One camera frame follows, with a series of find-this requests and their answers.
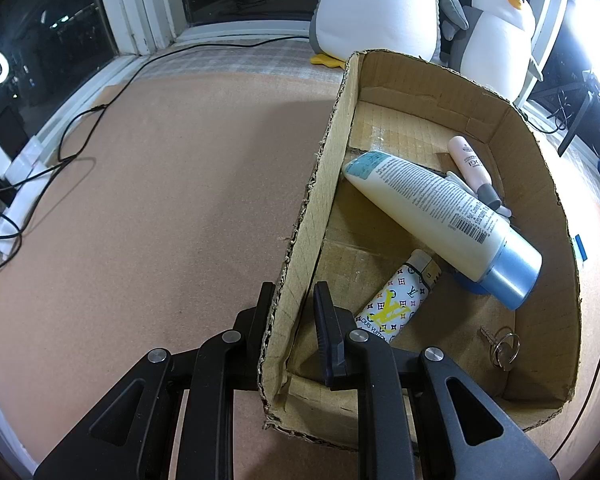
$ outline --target yellow penguin foot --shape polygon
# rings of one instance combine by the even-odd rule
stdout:
[[[316,54],[311,59],[312,65],[324,65],[328,68],[337,68],[340,67],[344,70],[344,61],[340,61],[334,57],[329,56],[328,54]]]

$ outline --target white lotion tube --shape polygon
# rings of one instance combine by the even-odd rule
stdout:
[[[453,137],[446,146],[467,184],[478,200],[496,211],[502,200],[493,189],[491,175],[463,136]]]
[[[416,249],[356,316],[356,324],[390,343],[409,322],[440,277],[438,264]]]
[[[343,168],[371,202],[511,309],[534,286],[542,257],[493,210],[398,156],[368,152]]]

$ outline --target metal screw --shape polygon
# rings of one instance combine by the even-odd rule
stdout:
[[[442,361],[442,358],[444,356],[444,352],[440,348],[436,348],[435,346],[430,346],[424,351],[424,357],[426,357],[429,361]]]
[[[357,328],[349,332],[349,338],[356,343],[363,343],[369,339],[369,334],[366,332],[366,330]]]
[[[237,330],[227,330],[224,334],[222,334],[222,341],[225,343],[237,343],[240,341],[242,334]]]
[[[164,348],[154,348],[146,357],[152,363],[161,363],[167,358],[167,351]]]

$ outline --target barcode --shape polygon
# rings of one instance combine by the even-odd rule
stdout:
[[[480,229],[477,225],[471,223],[468,219],[463,216],[456,215],[451,221],[451,227],[460,229],[464,234],[473,238],[476,242],[481,244],[487,237],[487,233]]]

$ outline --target black stand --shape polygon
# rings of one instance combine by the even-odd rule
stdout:
[[[142,357],[45,458],[35,480],[166,480],[185,389],[176,479],[232,479],[233,392],[257,389],[273,290],[264,283],[257,306],[199,349]],[[314,309],[327,386],[358,391],[361,480],[415,478],[403,388],[425,479],[558,480],[549,459],[440,349],[414,354],[358,329],[348,310],[333,306],[326,282],[315,286]]]
[[[584,101],[582,102],[582,106],[580,107],[580,110],[578,110],[578,113],[576,114],[573,123],[571,123],[571,126],[568,128],[567,134],[564,136],[564,139],[560,143],[560,146],[558,146],[558,156],[562,156],[569,144],[571,144],[573,137],[575,137],[578,134],[580,122],[582,122],[582,118],[587,113],[587,110],[589,110],[591,104],[593,103],[594,97],[598,102],[600,102],[600,85],[596,76],[593,73],[589,73],[589,76],[587,77],[587,80],[585,82],[569,83],[567,85],[558,86],[556,88],[550,88],[548,90],[532,92],[527,98],[528,100],[538,101],[541,103],[540,100],[542,98],[556,94],[560,90],[562,90],[563,92],[567,92],[569,90],[577,90],[579,88],[585,88],[587,90],[587,94],[585,95]]]

